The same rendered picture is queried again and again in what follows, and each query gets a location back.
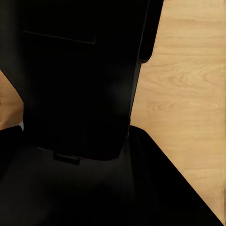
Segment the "digital camera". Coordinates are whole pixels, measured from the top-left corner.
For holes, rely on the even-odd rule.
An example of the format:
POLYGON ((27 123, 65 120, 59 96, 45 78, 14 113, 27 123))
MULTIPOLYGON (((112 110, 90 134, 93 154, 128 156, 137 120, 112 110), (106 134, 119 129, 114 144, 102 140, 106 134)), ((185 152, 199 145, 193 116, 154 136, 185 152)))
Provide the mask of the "digital camera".
POLYGON ((0 70, 53 159, 119 158, 164 0, 0 0, 0 70))

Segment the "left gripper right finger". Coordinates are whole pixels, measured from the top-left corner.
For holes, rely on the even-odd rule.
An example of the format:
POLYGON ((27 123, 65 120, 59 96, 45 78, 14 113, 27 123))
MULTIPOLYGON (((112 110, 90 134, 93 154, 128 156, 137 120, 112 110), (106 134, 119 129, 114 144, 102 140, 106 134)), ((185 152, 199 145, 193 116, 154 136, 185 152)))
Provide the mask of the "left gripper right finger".
POLYGON ((138 226, 224 226, 144 129, 128 136, 138 226))

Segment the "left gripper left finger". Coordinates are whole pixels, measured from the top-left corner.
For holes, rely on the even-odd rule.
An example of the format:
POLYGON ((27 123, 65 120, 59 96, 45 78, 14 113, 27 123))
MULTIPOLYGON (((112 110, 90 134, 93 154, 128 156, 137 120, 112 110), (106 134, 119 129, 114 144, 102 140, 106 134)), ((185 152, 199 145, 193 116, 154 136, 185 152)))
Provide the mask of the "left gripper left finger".
POLYGON ((24 144, 20 125, 0 130, 0 182, 24 144))

